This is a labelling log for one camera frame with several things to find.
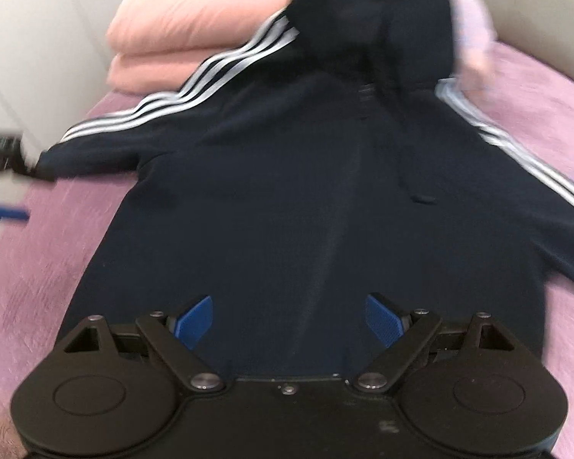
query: folded blanket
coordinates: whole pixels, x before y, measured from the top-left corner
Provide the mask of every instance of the folded blanket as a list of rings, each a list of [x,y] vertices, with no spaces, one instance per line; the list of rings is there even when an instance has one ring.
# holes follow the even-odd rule
[[[146,94],[177,90],[212,51],[247,41],[290,0],[124,0],[107,33],[119,53],[107,83]],[[495,31],[482,0],[451,0],[455,72],[478,103],[493,81],[489,50]]]

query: dark navy hoodie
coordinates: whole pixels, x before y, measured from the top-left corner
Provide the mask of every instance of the dark navy hoodie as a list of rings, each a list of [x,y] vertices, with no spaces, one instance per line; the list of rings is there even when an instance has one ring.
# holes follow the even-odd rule
[[[60,177],[136,171],[62,326],[210,295],[221,372],[349,374],[382,349],[365,299],[490,311],[542,351],[574,281],[574,183],[455,88],[448,0],[293,0],[179,91],[75,125]]]

